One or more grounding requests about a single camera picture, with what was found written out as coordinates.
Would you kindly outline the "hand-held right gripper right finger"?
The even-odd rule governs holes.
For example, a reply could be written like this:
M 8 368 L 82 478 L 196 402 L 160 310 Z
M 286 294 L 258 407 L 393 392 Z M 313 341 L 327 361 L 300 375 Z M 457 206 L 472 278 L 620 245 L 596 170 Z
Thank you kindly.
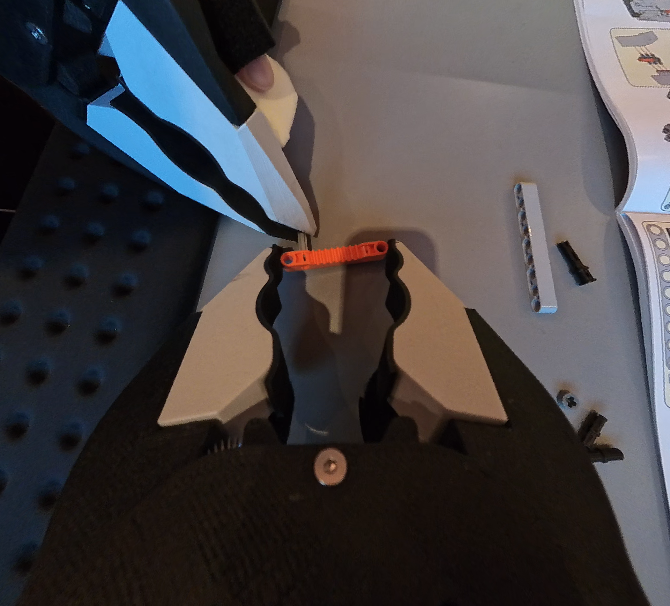
M 360 398 L 364 442 L 381 442 L 391 423 L 412 420 L 421 442 L 452 420 L 504 426 L 508 415 L 464 303 L 397 240 L 367 245 L 383 253 L 390 326 L 379 364 Z

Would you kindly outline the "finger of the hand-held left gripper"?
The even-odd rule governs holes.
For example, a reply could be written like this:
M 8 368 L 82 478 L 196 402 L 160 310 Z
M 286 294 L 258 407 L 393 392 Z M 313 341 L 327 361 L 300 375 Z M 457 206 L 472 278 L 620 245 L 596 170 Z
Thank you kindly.
M 106 92 L 90 102 L 87 124 L 181 195 L 274 238 L 295 240 L 295 229 L 272 220 L 202 143 L 131 92 Z
M 269 58 L 274 84 L 268 93 L 242 85 L 253 112 L 234 125 L 133 14 L 116 4 L 100 47 L 115 60 L 120 83 L 107 92 L 131 92 L 154 114 L 189 133 L 219 162 L 227 177 L 249 192 L 266 213 L 297 232 L 313 235 L 308 200 L 283 151 L 297 108 L 286 73 Z

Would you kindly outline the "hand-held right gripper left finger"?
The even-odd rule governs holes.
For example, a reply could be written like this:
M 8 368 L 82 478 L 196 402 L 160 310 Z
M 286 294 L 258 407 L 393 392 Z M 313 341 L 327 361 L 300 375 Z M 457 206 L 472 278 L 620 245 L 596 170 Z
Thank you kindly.
M 281 255 L 263 250 L 198 313 L 198 321 L 158 418 L 161 427 L 215 421 L 240 438 L 266 418 L 289 437 L 289 373 L 274 323 L 281 312 Z

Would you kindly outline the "orange toothed brick piece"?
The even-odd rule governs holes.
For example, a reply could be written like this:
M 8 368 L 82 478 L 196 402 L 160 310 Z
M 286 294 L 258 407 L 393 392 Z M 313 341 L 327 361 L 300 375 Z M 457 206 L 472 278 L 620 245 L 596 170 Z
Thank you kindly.
M 280 261 L 289 272 L 306 272 L 379 261 L 388 251 L 389 244 L 379 240 L 338 248 L 288 251 L 281 254 Z

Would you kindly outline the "grey desk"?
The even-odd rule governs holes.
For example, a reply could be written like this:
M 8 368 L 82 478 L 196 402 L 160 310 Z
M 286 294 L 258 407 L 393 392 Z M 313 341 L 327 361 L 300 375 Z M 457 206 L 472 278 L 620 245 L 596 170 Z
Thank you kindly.
M 554 396 L 608 418 L 598 465 L 649 602 L 669 604 L 669 533 L 632 260 L 615 219 L 623 139 L 586 66 L 572 0 L 283 0 L 275 58 L 299 94 L 285 150 L 317 247 L 397 238 Z M 513 188 L 535 183 L 557 312 L 532 311 Z M 595 283 L 578 286 L 568 240 Z

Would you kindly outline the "long grey holed beam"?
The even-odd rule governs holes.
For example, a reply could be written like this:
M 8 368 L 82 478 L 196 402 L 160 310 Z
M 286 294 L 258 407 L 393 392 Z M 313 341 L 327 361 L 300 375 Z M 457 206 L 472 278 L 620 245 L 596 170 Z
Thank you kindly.
M 516 183 L 513 193 L 531 309 L 536 314 L 554 314 L 556 290 L 537 185 Z

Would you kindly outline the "dark studded baseplate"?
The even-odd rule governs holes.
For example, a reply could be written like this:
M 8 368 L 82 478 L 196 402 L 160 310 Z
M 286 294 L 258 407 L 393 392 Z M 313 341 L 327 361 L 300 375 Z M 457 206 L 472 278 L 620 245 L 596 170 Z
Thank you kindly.
M 193 311 L 219 217 L 55 125 L 1 244 L 1 604 L 110 405 Z

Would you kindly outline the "black connector pin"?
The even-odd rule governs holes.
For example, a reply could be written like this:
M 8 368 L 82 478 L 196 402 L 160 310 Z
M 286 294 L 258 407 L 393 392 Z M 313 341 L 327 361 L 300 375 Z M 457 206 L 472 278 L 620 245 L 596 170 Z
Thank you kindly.
M 565 260 L 569 273 L 578 286 L 596 282 L 596 278 L 591 274 L 590 267 L 582 262 L 568 240 L 557 242 L 556 248 Z

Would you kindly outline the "black angled connector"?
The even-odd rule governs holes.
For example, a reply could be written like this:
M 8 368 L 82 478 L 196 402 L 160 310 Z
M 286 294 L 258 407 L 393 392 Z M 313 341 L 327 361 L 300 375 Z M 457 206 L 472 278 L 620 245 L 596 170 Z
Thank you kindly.
M 597 443 L 607 421 L 607 417 L 591 410 L 578 429 L 578 438 L 593 464 L 606 464 L 624 460 L 624 453 L 620 449 L 608 444 Z

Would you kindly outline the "building instruction booklet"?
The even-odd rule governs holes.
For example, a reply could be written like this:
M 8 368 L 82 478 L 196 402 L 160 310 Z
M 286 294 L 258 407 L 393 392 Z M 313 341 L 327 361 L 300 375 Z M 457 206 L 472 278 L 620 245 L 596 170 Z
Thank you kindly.
M 616 217 L 638 277 L 658 451 L 669 468 L 669 0 L 574 0 L 583 52 L 623 135 Z

